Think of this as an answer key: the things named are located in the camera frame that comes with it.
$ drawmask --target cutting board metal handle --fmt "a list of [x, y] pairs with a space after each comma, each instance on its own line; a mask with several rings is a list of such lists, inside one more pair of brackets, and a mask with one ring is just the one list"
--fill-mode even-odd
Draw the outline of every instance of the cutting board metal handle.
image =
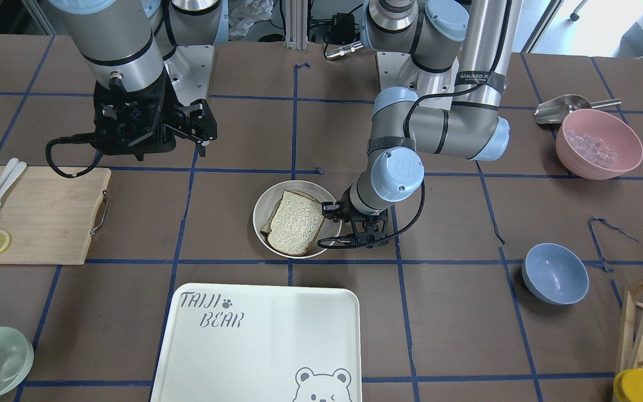
[[91, 237], [94, 237], [96, 235], [96, 231], [100, 229], [101, 226], [103, 226], [103, 222], [105, 221], [105, 216], [108, 214], [108, 197], [107, 197], [108, 192], [103, 190], [102, 193], [103, 193], [103, 203], [105, 204], [105, 206], [103, 208], [103, 214], [102, 216], [100, 216], [100, 222], [96, 226], [94, 226], [93, 229], [91, 229], [91, 232], [90, 232]]

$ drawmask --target light blue joint cap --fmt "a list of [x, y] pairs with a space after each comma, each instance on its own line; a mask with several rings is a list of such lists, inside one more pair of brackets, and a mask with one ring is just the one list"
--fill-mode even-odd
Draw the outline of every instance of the light blue joint cap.
[[105, 10], [115, 2], [116, 0], [49, 0], [54, 7], [72, 15], [92, 15]]
[[222, 0], [222, 11], [220, 12], [220, 24], [217, 26], [217, 35], [212, 44], [225, 43], [229, 39], [229, 7], [227, 7], [227, 0]]
[[368, 38], [368, 0], [364, 0], [364, 7], [362, 7], [362, 22], [361, 22], [361, 28], [360, 28], [360, 37], [362, 39], [362, 45], [364, 45], [365, 48], [376, 50], [373, 48], [371, 44], [371, 39]]
[[468, 28], [468, 11], [454, 0], [428, 0], [426, 15], [431, 25], [448, 39], [456, 42], [465, 40]]
[[393, 147], [378, 155], [371, 168], [373, 191], [388, 203], [408, 198], [421, 185], [425, 170], [421, 158], [406, 147]]
[[498, 117], [498, 125], [495, 127], [495, 132], [485, 147], [483, 147], [478, 155], [472, 157], [472, 160], [485, 160], [492, 161], [502, 157], [507, 148], [507, 143], [510, 141], [510, 123], [502, 117]]
[[161, 0], [141, 0], [141, 5], [143, 5], [143, 11], [145, 11], [145, 16], [150, 18], [155, 11], [158, 11], [160, 7]]
[[373, 116], [376, 115], [378, 111], [385, 108], [390, 104], [395, 104], [398, 102], [411, 101], [416, 102], [418, 100], [418, 94], [411, 91], [406, 87], [390, 87], [386, 88], [383, 91], [379, 92], [376, 96], [376, 100], [373, 101]]

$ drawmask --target yellow lid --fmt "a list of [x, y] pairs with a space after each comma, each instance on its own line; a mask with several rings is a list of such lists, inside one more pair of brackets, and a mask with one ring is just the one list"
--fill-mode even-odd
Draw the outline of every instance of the yellow lid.
[[615, 394], [620, 402], [643, 402], [643, 368], [631, 368], [618, 374]]

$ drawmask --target blue bowl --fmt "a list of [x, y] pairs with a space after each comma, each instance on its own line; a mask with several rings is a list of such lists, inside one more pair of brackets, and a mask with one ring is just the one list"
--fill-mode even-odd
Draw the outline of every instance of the blue bowl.
[[522, 279], [540, 300], [557, 305], [577, 303], [589, 290], [589, 276], [582, 261], [554, 243], [538, 244], [527, 252]]

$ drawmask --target white tray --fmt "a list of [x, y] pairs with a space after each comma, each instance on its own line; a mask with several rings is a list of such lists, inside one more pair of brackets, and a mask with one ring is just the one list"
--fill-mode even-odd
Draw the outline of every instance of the white tray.
[[151, 402], [362, 402], [361, 376], [351, 291], [188, 283], [173, 295]]

